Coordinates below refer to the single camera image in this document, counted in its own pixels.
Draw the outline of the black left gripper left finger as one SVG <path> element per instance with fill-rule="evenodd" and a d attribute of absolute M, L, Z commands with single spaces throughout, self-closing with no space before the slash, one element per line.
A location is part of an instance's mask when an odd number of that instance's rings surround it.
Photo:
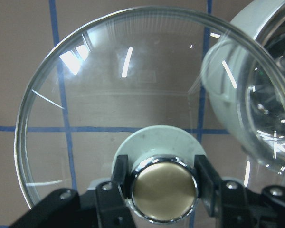
<path fill-rule="evenodd" d="M 125 198 L 129 198 L 130 175 L 128 155 L 118 155 L 114 162 L 111 181 L 118 184 Z"/>

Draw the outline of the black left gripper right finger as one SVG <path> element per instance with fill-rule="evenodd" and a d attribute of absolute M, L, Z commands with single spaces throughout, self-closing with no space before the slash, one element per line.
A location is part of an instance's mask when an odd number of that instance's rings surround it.
<path fill-rule="evenodd" d="M 206 155 L 196 155 L 194 160 L 199 184 L 199 197 L 210 217 L 216 217 L 220 183 L 222 181 Z"/>

